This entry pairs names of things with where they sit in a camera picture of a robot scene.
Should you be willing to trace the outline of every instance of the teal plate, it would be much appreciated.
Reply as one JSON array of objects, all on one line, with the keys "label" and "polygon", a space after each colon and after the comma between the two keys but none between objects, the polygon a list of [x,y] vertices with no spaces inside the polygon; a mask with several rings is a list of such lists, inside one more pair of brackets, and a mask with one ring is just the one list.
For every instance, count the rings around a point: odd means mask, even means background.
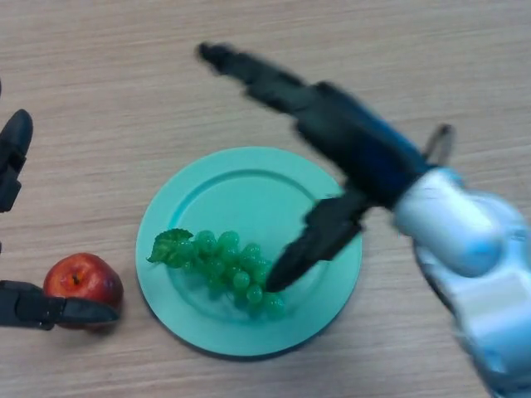
[{"label": "teal plate", "polygon": [[234,148],[197,160],[162,187],[140,224],[136,268],[146,302],[167,329],[212,354],[261,357],[299,346],[347,303],[361,267],[361,236],[281,293],[280,320],[251,317],[228,295],[213,298],[201,281],[146,259],[155,236],[178,227],[216,236],[236,231],[242,245],[256,242],[274,260],[302,231],[304,214],[340,192],[323,169],[275,148]]}]

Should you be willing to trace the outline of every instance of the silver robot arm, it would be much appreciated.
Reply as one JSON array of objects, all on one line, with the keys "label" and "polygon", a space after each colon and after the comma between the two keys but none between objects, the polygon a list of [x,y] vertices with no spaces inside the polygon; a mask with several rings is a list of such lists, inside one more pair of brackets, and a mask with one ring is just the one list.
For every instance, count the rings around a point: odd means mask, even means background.
[{"label": "silver robot arm", "polygon": [[417,263],[451,312],[457,342],[496,398],[531,396],[529,227],[517,209],[443,168],[393,209]]},{"label": "silver robot arm", "polygon": [[[275,262],[266,287],[282,290],[317,261],[331,260],[363,229],[368,209],[385,208],[412,238],[421,272],[452,314],[455,336],[487,391],[531,398],[531,252],[520,213],[430,163],[436,140],[420,153],[335,85],[309,85],[229,45],[203,43],[197,53],[218,74],[239,80],[248,98],[292,117],[296,133],[346,176],[341,197],[306,215],[306,228]],[[434,137],[450,131],[445,126]]]}]

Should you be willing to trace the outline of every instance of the plastic grapes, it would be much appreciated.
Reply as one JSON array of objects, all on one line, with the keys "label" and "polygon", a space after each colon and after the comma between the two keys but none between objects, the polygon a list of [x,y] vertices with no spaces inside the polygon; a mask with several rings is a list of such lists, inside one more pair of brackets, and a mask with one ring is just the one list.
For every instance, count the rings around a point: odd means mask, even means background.
[{"label": "plastic grapes", "polygon": [[155,238],[148,261],[183,269],[185,274],[197,272],[204,276],[211,293],[225,290],[235,303],[245,300],[253,313],[263,309],[276,319],[285,314],[279,294],[264,290],[272,263],[262,258],[256,243],[240,251],[240,236],[235,231],[223,232],[217,239],[211,231],[201,231],[195,237],[186,230],[165,231]]}]

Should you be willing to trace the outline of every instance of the apple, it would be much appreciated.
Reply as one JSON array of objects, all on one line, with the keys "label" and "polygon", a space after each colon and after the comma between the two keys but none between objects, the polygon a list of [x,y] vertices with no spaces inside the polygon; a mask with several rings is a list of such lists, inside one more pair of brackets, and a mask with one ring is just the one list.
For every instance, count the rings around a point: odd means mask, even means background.
[{"label": "apple", "polygon": [[[43,290],[47,296],[94,300],[118,311],[124,298],[124,286],[118,274],[99,256],[91,253],[76,253],[57,262],[46,274]],[[92,325],[58,326],[97,328]]]}]

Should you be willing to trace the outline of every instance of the wood grain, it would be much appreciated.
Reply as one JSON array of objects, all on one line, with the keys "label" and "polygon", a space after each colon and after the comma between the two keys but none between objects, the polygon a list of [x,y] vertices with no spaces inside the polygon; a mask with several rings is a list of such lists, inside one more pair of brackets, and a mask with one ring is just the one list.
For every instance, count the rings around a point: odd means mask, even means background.
[{"label": "wood grain", "polygon": [[153,194],[235,145],[315,159],[284,118],[243,100],[193,57],[212,39],[354,91],[423,145],[447,122],[471,185],[531,215],[531,6],[522,0],[0,0],[0,120],[35,138],[2,215],[2,279],[40,284],[74,251],[126,287],[111,336],[2,330],[0,396],[81,398],[486,397],[407,240],[375,212],[363,275],[340,319],[299,352],[254,364],[184,347],[137,287],[134,243]]}]

